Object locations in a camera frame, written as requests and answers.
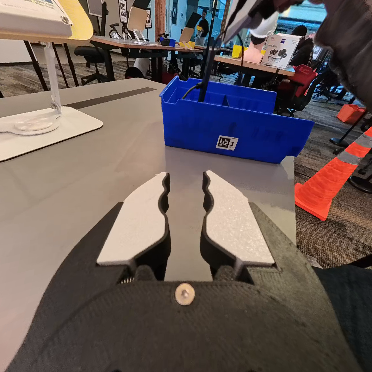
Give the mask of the white document stand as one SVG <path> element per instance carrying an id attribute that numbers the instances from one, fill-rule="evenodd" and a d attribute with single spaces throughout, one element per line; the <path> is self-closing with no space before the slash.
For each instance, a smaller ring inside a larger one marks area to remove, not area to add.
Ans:
<path id="1" fill-rule="evenodd" d="M 19 36 L 21 17 L 29 4 L 20 0 L 0 1 L 1 39 L 24 40 Z M 92 132 L 102 121 L 77 109 L 62 106 L 59 96 L 51 94 L 50 108 L 1 117 L 1 162 Z"/>

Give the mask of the grey usb hub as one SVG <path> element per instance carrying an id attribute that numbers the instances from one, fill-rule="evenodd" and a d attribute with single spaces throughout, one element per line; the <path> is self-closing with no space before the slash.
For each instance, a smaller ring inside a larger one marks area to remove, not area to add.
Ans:
<path id="1" fill-rule="evenodd" d="M 204 102 L 204 100 L 205 100 L 205 96 L 206 96 L 207 88 L 208 88 L 208 82 L 209 82 L 209 79 L 210 79 L 212 66 L 213 66 L 213 63 L 214 63 L 214 58 L 215 58 L 215 47 L 212 46 L 208 50 L 208 56 L 207 56 L 207 61 L 206 61 L 206 65 L 205 65 L 205 70 L 204 70 L 202 82 L 201 82 L 198 102 Z"/>

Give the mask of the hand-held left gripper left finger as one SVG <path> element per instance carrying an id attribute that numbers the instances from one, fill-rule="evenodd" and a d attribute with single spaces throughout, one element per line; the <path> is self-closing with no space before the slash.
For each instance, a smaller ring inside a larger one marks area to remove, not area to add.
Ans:
<path id="1" fill-rule="evenodd" d="M 127 266 L 135 273 L 149 266 L 164 281 L 171 253 L 166 212 L 170 174 L 161 172 L 135 189 L 123 202 L 97 258 L 99 266 Z"/>

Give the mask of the orange traffic cone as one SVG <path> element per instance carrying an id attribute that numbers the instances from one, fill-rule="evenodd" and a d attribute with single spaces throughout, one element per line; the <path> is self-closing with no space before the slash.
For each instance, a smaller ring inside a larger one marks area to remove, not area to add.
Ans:
<path id="1" fill-rule="evenodd" d="M 304 184 L 295 184 L 295 205 L 325 221 L 333 198 L 371 147 L 372 128 L 369 128 Z"/>

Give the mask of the blue plastic bin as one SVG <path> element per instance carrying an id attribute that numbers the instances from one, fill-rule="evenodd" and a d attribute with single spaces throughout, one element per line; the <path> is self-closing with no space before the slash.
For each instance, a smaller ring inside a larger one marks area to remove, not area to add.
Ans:
<path id="1" fill-rule="evenodd" d="M 166 146 L 279 164 L 304 148 L 314 121 L 274 114 L 276 93 L 178 76 L 160 94 Z"/>

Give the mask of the printed instruction sheet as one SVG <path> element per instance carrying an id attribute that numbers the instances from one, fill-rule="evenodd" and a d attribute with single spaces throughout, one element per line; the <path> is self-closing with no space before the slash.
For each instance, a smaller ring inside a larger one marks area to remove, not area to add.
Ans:
<path id="1" fill-rule="evenodd" d="M 55 3 L 51 0 L 24 0 L 24 2 L 31 4 L 33 7 L 45 7 L 48 9 L 55 8 Z"/>

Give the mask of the printed white box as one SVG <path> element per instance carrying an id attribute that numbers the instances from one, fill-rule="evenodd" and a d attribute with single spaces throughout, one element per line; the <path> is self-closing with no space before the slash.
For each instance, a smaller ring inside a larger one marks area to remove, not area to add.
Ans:
<path id="1" fill-rule="evenodd" d="M 291 34 L 272 34 L 265 43 L 261 64 L 285 70 L 302 37 Z"/>

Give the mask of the wooden office table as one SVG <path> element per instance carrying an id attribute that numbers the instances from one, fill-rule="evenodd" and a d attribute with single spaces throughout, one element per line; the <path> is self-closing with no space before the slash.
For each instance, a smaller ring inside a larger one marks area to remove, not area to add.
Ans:
<path id="1" fill-rule="evenodd" d="M 270 80 L 261 86 L 264 90 L 273 90 L 276 86 L 278 77 L 283 77 L 283 79 L 288 79 L 295 74 L 295 70 L 292 66 L 287 67 L 285 70 L 269 67 L 257 63 L 243 61 L 242 59 L 234 59 L 231 56 L 216 55 L 214 58 L 214 65 L 219 66 L 219 64 L 226 65 L 233 73 L 238 73 L 238 78 L 235 80 L 235 85 L 242 85 L 248 87 L 243 81 L 245 75 L 248 77 L 259 77 L 259 78 L 270 78 Z"/>
<path id="2" fill-rule="evenodd" d="M 115 81 L 112 58 L 110 51 L 120 49 L 124 57 L 129 58 L 150 58 L 151 78 L 153 81 L 163 83 L 163 59 L 168 53 L 180 53 L 180 58 L 193 58 L 195 54 L 203 53 L 202 49 L 185 48 L 176 44 L 175 47 L 163 46 L 159 43 L 135 43 L 131 40 L 116 40 L 109 37 L 94 35 L 91 44 L 103 50 L 105 58 L 106 75 L 109 81 Z"/>

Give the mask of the orange plastic bin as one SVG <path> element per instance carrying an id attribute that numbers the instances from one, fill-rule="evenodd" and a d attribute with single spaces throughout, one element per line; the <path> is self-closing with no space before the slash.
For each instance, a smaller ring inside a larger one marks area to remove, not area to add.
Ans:
<path id="1" fill-rule="evenodd" d="M 366 108 L 355 104 L 344 104 L 337 114 L 342 123 L 353 125 L 366 113 Z"/>

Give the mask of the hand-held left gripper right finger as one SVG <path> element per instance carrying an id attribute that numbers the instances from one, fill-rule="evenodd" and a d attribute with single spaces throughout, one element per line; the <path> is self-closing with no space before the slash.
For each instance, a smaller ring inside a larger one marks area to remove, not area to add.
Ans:
<path id="1" fill-rule="evenodd" d="M 247 197 L 211 170 L 204 171 L 200 253 L 213 275 L 230 266 L 235 277 L 245 267 L 275 265 Z"/>

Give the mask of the wooden board stand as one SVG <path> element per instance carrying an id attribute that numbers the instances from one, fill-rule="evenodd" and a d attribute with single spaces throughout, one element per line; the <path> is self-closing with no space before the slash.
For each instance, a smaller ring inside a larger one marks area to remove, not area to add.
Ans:
<path id="1" fill-rule="evenodd" d="M 129 10 L 127 28 L 134 35 L 133 42 L 137 44 L 147 44 L 146 38 L 143 35 L 143 30 L 146 27 L 147 10 L 132 6 Z"/>

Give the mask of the person's right forearm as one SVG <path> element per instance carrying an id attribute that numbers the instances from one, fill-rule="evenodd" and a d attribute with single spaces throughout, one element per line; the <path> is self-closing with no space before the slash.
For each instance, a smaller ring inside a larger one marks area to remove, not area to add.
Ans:
<path id="1" fill-rule="evenodd" d="M 316 44 L 332 53 L 330 68 L 339 82 L 366 107 L 372 108 L 372 2 L 325 0 L 327 16 Z"/>

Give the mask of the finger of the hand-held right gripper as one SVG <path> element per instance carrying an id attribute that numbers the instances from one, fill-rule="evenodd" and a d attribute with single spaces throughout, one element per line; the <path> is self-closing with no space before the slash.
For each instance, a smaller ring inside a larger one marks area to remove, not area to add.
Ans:
<path id="1" fill-rule="evenodd" d="M 262 0 L 233 0 L 222 35 L 222 43 L 228 43 L 242 29 L 256 28 L 262 21 L 257 8 Z"/>

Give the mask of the red fabric bag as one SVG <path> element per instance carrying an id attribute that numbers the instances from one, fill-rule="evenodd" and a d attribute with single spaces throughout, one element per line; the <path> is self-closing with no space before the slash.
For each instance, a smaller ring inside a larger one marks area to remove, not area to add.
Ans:
<path id="1" fill-rule="evenodd" d="M 315 70 L 304 64 L 294 67 L 294 70 L 292 77 L 283 79 L 276 87 L 276 103 L 294 103 L 296 99 L 305 96 L 318 76 Z"/>

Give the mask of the black office chair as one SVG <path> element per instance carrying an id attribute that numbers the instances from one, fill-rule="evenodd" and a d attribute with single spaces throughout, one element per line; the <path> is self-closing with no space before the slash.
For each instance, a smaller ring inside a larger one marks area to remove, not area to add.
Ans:
<path id="1" fill-rule="evenodd" d="M 105 58 L 103 53 L 97 47 L 78 46 L 74 49 L 74 54 L 76 56 L 84 57 L 86 67 L 90 68 L 92 64 L 95 67 L 95 73 L 81 78 L 81 83 L 83 86 L 91 83 L 92 81 L 97 81 L 98 83 L 105 83 L 109 81 L 106 75 L 99 72 L 97 65 L 105 63 Z"/>

